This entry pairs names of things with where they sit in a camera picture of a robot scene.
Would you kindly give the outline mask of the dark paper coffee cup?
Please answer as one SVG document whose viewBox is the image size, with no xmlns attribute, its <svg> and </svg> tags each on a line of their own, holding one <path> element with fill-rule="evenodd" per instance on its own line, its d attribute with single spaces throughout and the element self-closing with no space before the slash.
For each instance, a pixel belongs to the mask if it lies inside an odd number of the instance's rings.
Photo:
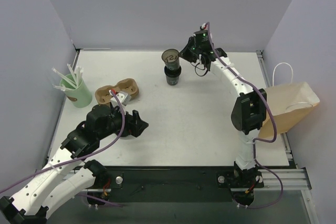
<svg viewBox="0 0 336 224">
<path fill-rule="evenodd" d="M 177 73 L 182 70 L 178 50 L 168 49 L 164 51 L 161 55 L 161 59 L 165 64 L 164 71 L 166 73 Z"/>
</svg>

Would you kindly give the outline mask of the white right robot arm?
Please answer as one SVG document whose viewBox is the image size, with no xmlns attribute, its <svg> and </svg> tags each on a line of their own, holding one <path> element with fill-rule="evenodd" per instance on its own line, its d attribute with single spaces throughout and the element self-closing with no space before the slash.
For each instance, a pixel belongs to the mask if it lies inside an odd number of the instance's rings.
<svg viewBox="0 0 336 224">
<path fill-rule="evenodd" d="M 268 104 L 264 89 L 257 89 L 245 80 L 221 48 L 215 48 L 206 25 L 188 39 L 179 56 L 190 63 L 201 63 L 225 84 L 235 98 L 231 122 L 238 131 L 240 147 L 234 162 L 233 181 L 245 186 L 259 178 L 256 162 L 256 141 L 266 119 Z"/>
</svg>

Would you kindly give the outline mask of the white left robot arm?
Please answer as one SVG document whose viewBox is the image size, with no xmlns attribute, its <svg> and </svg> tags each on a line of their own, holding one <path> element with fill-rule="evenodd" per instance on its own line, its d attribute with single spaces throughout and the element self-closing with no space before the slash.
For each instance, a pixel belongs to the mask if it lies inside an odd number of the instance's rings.
<svg viewBox="0 0 336 224">
<path fill-rule="evenodd" d="M 102 139 L 112 134 L 138 137 L 148 126 L 136 110 L 129 114 L 119 106 L 95 105 L 24 188 L 1 198 L 1 213 L 9 223 L 46 223 L 82 190 L 110 184 L 107 169 L 95 159 L 88 160 Z"/>
</svg>

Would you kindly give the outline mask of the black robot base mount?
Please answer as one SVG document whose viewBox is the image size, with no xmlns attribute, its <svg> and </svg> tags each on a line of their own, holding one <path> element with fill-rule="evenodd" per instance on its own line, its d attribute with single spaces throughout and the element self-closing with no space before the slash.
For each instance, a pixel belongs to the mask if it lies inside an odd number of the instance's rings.
<svg viewBox="0 0 336 224">
<path fill-rule="evenodd" d="M 250 205 L 264 187 L 259 169 L 240 172 L 232 166 L 109 166 L 88 189 L 90 203 L 104 199 L 135 202 L 213 203 L 238 199 Z"/>
</svg>

